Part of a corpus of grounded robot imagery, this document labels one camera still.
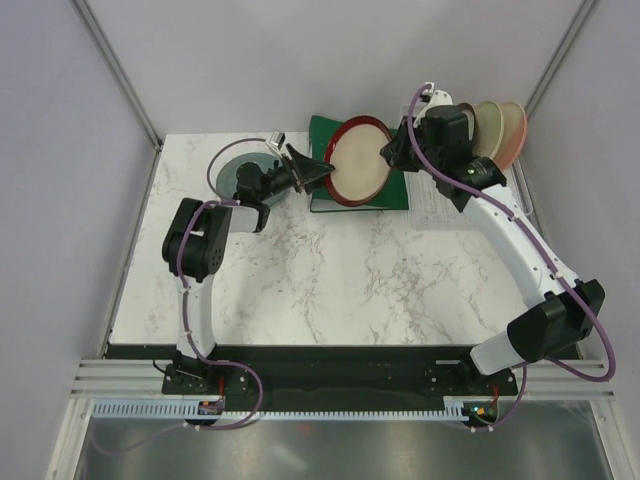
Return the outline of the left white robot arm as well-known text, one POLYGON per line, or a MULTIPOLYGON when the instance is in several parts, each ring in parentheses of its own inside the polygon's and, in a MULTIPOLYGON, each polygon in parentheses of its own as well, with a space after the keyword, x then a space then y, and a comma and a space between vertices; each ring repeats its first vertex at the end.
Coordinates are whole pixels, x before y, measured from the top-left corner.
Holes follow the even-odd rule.
POLYGON ((229 235, 264 230, 271 208, 267 201, 293 189, 311 194, 335 168, 314 160, 287 143, 272 154, 243 154, 220 170, 233 187, 216 200, 181 200, 162 245, 162 258, 176 279, 180 296, 180 355, 194 360, 185 382, 208 393, 219 382, 219 369, 206 359, 216 348, 212 320, 215 275, 222 266, 229 235))

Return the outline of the grey-blue plate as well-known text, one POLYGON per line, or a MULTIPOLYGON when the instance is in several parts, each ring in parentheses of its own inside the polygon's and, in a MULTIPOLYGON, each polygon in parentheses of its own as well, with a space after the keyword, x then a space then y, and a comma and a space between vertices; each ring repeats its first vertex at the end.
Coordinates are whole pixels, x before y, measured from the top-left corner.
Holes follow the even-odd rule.
POLYGON ((219 202, 230 205, 232 201, 235 201, 246 205, 265 204, 272 207, 286 195, 288 187, 280 185, 278 190, 264 191, 263 194, 254 195, 253 197, 237 198, 237 174, 248 164, 255 164, 260 169, 261 175, 265 176, 269 171, 275 170, 280 166, 280 160, 271 154, 258 152, 245 153, 234 157, 221 168, 216 177, 215 190, 220 195, 219 202))

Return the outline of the red rimmed cream plate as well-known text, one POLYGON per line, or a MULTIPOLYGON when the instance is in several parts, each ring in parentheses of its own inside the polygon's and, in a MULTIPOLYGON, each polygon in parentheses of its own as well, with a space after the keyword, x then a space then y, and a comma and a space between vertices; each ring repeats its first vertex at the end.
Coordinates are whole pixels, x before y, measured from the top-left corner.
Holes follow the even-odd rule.
POLYGON ((390 176, 390 167, 380 154, 390 141, 389 129, 373 116, 359 115, 342 123, 324 154, 324 162, 333 168, 324 179, 330 197, 347 208, 373 200, 390 176))

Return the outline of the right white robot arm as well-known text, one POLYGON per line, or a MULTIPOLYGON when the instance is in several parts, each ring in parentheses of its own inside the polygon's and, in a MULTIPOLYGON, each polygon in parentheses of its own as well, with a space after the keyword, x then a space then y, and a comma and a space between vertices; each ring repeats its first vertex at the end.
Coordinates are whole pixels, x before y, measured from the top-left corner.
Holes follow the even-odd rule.
POLYGON ((561 260, 522 214, 501 170, 473 154, 469 119, 455 105, 408 112, 381 149, 387 164, 405 172, 427 172, 437 191, 489 240, 507 266, 526 305, 505 329, 474 346, 458 368, 467 392, 483 392, 494 374, 552 360, 555 354, 596 332, 608 369, 601 376, 575 368, 573 375, 605 382, 616 371, 611 342, 598 319, 605 293, 596 280, 583 281, 561 260))

